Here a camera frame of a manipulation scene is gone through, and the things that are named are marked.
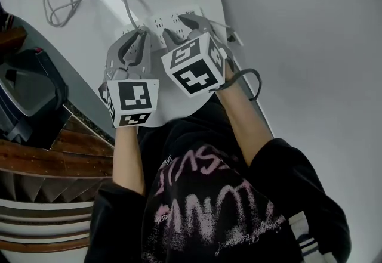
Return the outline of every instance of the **fiducial marker cube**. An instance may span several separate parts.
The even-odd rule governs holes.
[[[146,123],[156,110],[159,80],[125,79],[107,81],[107,106],[114,127]]]
[[[209,33],[162,56],[166,74],[189,97],[224,84],[225,58]]]

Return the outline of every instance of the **power strip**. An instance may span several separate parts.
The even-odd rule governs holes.
[[[188,34],[191,32],[191,29],[185,26],[178,18],[181,14],[196,14],[202,15],[201,8],[198,5],[188,5],[184,7],[179,7],[175,10],[166,11],[163,13],[158,13],[153,16],[150,16],[144,20],[137,21],[138,27],[148,27],[151,31],[151,52],[166,48],[166,43],[162,37],[163,30],[165,28],[172,30],[176,33],[180,40],[187,38]],[[116,39],[120,38],[123,34],[134,30],[134,27],[129,24],[118,29],[115,32]],[[137,49],[137,40],[132,46],[131,50],[135,52]]]

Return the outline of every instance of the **forearm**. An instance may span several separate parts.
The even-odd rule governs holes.
[[[229,68],[226,76],[228,79],[232,76]],[[226,109],[244,160],[250,166],[258,151],[273,138],[272,134],[237,83],[217,91],[217,96]]]
[[[144,195],[144,175],[136,127],[116,130],[113,182]]]
[[[119,262],[121,258],[140,262],[145,207],[144,196],[116,184],[102,184],[94,200],[90,244],[84,262]]]

